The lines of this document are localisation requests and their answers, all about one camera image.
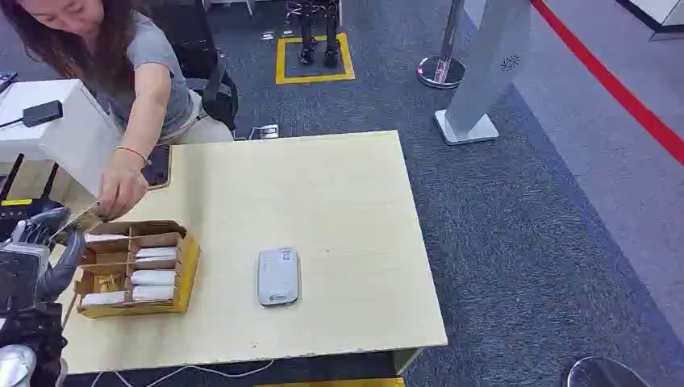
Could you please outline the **person's left hand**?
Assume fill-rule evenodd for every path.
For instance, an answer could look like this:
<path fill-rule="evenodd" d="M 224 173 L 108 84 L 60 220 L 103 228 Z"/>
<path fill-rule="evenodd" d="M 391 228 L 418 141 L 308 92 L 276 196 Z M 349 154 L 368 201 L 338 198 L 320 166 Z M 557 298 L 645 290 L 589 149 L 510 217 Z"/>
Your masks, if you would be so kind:
<path fill-rule="evenodd" d="M 148 192 L 148 181 L 140 169 L 108 168 L 98 194 L 98 216 L 111 221 L 128 213 Z"/>

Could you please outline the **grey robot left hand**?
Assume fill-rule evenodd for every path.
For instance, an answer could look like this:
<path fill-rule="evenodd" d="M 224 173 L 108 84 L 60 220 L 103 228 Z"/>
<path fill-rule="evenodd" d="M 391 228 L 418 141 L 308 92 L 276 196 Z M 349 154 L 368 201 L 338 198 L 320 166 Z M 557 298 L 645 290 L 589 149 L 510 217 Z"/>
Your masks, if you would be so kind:
<path fill-rule="evenodd" d="M 13 243 L 29 243 L 51 249 L 54 247 L 52 235 L 63 227 L 70 215 L 70 209 L 58 207 L 20 220 L 12 231 L 10 240 Z M 35 299 L 38 302 L 54 302 L 66 290 L 85 248 L 84 232 L 78 229 L 71 231 L 66 238 L 66 248 L 56 265 L 49 264 L 37 280 Z"/>

